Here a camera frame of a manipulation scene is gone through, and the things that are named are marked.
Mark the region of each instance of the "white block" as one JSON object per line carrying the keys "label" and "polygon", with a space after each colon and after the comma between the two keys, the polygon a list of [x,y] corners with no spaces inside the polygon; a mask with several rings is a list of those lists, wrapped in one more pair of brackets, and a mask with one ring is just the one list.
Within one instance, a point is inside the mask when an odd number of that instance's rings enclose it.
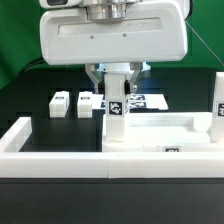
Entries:
{"label": "white block", "polygon": [[128,95],[124,92],[125,73],[108,73],[105,80],[106,138],[107,141],[123,141],[126,130],[126,114],[129,112]]}
{"label": "white block", "polygon": [[108,158],[109,178],[144,178],[144,155],[112,154]]}
{"label": "white block", "polygon": [[77,103],[78,118],[92,117],[92,92],[80,92]]}
{"label": "white block", "polygon": [[0,139],[0,152],[19,152],[31,133],[31,118],[20,117]]}
{"label": "white block", "polygon": [[210,136],[211,142],[224,143],[224,72],[216,73]]}
{"label": "white block", "polygon": [[211,113],[200,113],[194,116],[193,129],[197,132],[208,132],[212,123]]}
{"label": "white block", "polygon": [[56,92],[49,104],[50,117],[65,117],[69,104],[69,92]]}

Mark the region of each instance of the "green background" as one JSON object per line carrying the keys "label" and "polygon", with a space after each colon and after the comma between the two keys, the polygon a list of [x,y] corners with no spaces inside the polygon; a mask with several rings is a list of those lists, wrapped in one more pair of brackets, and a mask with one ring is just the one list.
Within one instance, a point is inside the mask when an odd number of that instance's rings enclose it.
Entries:
{"label": "green background", "polygon": [[[39,22],[44,10],[39,0],[0,2],[0,88],[16,78],[20,69],[41,56]],[[224,0],[195,0],[188,19],[207,45],[224,61]],[[224,70],[188,29],[189,51],[180,62],[152,63],[152,67],[212,67]]]}

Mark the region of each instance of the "white cube with marker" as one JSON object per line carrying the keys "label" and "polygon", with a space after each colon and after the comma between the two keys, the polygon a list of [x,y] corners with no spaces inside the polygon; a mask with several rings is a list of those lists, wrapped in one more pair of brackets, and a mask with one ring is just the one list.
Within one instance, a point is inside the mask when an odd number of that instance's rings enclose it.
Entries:
{"label": "white cube with marker", "polygon": [[92,92],[80,92],[77,103],[78,118],[92,117]]}
{"label": "white cube with marker", "polygon": [[69,104],[69,92],[56,92],[49,104],[50,117],[65,117]]}

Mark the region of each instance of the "white foam block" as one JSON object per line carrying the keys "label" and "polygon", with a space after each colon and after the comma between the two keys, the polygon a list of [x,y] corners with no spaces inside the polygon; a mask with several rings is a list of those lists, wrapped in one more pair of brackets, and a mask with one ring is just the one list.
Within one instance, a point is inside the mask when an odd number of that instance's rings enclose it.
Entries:
{"label": "white foam block", "polygon": [[19,152],[31,133],[31,118],[20,117],[0,139],[0,152]]}
{"label": "white foam block", "polygon": [[80,92],[77,102],[78,118],[92,117],[92,92]]}
{"label": "white foam block", "polygon": [[69,104],[69,92],[56,92],[49,104],[50,117],[65,117]]}
{"label": "white foam block", "polygon": [[224,143],[224,72],[216,73],[210,135],[211,142]]}

